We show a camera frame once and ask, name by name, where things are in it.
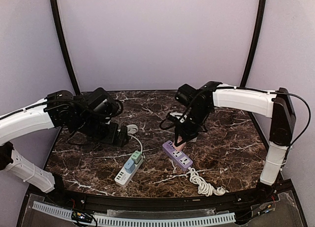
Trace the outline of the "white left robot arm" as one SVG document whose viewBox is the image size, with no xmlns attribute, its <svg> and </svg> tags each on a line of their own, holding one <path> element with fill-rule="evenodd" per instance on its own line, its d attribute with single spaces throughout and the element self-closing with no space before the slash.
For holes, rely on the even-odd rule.
<svg viewBox="0 0 315 227">
<path fill-rule="evenodd" d="M 25 159 L 11 140 L 40 130 L 66 127 L 72 134 L 80 132 L 100 143 L 124 147 L 129 142 L 127 127 L 111 122 L 123 108 L 123 104 L 103 88 L 76 96 L 61 90 L 3 115 L 0 118 L 0 168 L 43 193 L 63 192 L 62 177 Z"/>
</svg>

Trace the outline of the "green plug adapter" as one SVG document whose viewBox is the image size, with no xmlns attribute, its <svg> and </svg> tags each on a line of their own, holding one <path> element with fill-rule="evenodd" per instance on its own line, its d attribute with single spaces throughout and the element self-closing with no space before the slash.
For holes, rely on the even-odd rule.
<svg viewBox="0 0 315 227">
<path fill-rule="evenodd" d="M 132 153 L 131 155 L 131 160 L 135 163 L 135 164 L 139 164 L 142 161 L 143 157 L 142 157 L 142 153 L 141 151 L 135 151 Z"/>
</svg>

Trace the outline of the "blue plug adapter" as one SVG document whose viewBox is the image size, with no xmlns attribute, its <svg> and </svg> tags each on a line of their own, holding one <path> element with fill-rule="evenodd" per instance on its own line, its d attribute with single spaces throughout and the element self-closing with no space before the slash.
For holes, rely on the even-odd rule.
<svg viewBox="0 0 315 227">
<path fill-rule="evenodd" d="M 128 174 L 132 174 L 133 171 L 135 170 L 135 164 L 133 160 L 128 160 L 125 164 L 124 164 L 124 169 Z"/>
</svg>

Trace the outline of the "purple power strip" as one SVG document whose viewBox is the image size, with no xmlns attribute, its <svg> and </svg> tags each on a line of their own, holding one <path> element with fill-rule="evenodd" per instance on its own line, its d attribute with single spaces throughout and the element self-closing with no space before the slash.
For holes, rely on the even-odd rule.
<svg viewBox="0 0 315 227">
<path fill-rule="evenodd" d="M 171 141 L 163 143 L 162 150 L 182 171 L 187 171 L 192 168 L 193 161 L 184 152 L 177 151 Z"/>
</svg>

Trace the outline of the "white power strip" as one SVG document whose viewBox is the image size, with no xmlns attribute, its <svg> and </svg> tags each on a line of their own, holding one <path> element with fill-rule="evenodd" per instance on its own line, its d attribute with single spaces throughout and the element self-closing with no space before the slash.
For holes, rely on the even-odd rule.
<svg viewBox="0 0 315 227">
<path fill-rule="evenodd" d="M 133 171 L 132 174 L 128 174 L 125 171 L 124 166 L 123 166 L 114 179 L 116 184 L 123 187 L 123 188 L 126 188 L 127 185 L 129 184 L 129 182 L 131 181 L 131 179 L 134 177 L 134 175 L 138 171 L 138 169 L 142 163 L 143 163 L 143 159 L 139 164 L 135 164 L 135 170 Z"/>
</svg>

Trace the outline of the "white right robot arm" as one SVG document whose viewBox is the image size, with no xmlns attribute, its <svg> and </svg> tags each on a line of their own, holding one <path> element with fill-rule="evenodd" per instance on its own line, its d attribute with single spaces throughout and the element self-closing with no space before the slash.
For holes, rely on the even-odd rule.
<svg viewBox="0 0 315 227">
<path fill-rule="evenodd" d="M 266 160 L 259 181 L 264 185 L 275 184 L 280 169 L 285 165 L 288 152 L 299 139 L 294 137 L 296 115 L 291 98 L 305 102 L 285 88 L 259 90 L 230 86 L 210 81 L 200 89 L 188 84 L 178 88 L 175 100 L 186 109 L 181 117 L 174 119 L 174 144 L 180 149 L 195 140 L 199 133 L 207 132 L 206 121 L 216 110 L 231 112 L 225 115 L 225 127 L 241 127 L 253 123 L 254 114 L 271 119 Z"/>
</svg>

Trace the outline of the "pink plug adapter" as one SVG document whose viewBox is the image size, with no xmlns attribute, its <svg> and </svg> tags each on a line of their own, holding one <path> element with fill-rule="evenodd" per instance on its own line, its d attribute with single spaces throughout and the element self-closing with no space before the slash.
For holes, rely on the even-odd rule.
<svg viewBox="0 0 315 227">
<path fill-rule="evenodd" d="M 173 147 L 177 151 L 181 151 L 185 147 L 186 143 L 185 142 L 173 142 Z"/>
</svg>

